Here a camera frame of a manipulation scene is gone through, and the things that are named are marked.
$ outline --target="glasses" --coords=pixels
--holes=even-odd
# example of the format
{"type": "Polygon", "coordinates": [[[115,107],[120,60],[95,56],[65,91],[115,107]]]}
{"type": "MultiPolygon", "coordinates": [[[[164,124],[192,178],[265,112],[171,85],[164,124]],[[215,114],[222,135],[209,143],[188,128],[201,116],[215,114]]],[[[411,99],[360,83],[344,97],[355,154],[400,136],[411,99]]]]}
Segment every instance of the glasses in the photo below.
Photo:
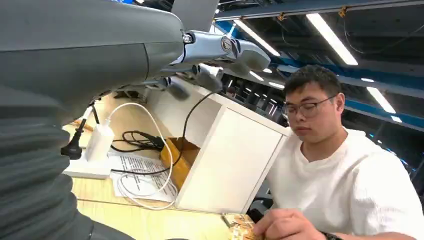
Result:
{"type": "Polygon", "coordinates": [[[337,94],[319,102],[308,102],[308,103],[303,103],[300,105],[295,105],[295,104],[285,105],[283,108],[283,111],[289,118],[295,117],[296,114],[298,114],[298,111],[300,111],[300,113],[305,118],[313,118],[316,115],[318,115],[318,108],[317,108],[318,104],[321,104],[327,100],[335,98],[336,96],[337,94]]]}

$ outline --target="power strip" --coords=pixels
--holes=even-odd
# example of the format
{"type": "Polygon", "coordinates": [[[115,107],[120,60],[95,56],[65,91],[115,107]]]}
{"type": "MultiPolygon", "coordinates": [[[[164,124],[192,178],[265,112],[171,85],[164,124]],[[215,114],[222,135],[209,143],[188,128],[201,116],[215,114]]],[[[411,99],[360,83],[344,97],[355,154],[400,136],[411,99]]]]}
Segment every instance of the power strip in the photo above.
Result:
{"type": "Polygon", "coordinates": [[[111,169],[109,159],[87,161],[85,150],[83,150],[80,159],[69,160],[69,166],[63,173],[77,178],[107,179],[111,174],[111,169]]]}

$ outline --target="black hair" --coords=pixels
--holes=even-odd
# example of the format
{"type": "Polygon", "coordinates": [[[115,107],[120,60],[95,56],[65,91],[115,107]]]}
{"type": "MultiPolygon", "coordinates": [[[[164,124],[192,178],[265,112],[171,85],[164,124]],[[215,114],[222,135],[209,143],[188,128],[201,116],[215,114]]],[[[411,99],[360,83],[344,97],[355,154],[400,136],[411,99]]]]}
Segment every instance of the black hair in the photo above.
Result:
{"type": "Polygon", "coordinates": [[[317,83],[329,98],[342,92],[342,86],[332,71],[318,65],[306,65],[288,78],[284,86],[285,94],[303,89],[309,83],[317,83]]]}
{"type": "Polygon", "coordinates": [[[226,92],[229,93],[229,94],[235,94],[236,88],[233,87],[233,86],[230,86],[229,88],[227,88],[226,92]]]}

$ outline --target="hand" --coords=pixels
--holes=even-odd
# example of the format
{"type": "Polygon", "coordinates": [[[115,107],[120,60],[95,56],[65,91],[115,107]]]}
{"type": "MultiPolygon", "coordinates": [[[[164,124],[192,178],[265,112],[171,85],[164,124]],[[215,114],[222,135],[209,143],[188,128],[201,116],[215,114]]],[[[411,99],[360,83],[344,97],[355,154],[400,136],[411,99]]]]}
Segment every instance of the hand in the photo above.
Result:
{"type": "Polygon", "coordinates": [[[254,227],[267,240],[326,240],[303,214],[294,209],[271,209],[254,227]]]}

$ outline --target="wristwatch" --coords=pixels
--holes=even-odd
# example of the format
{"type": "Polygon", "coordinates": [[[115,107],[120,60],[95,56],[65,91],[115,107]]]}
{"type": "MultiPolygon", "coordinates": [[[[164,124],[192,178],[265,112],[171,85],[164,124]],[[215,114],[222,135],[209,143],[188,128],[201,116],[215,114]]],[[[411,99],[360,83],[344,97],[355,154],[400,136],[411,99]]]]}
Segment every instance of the wristwatch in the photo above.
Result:
{"type": "Polygon", "coordinates": [[[323,232],[322,231],[321,233],[325,236],[325,238],[327,240],[343,240],[342,238],[340,238],[340,237],[338,237],[338,236],[336,236],[334,234],[328,233],[328,232],[323,232]]]}

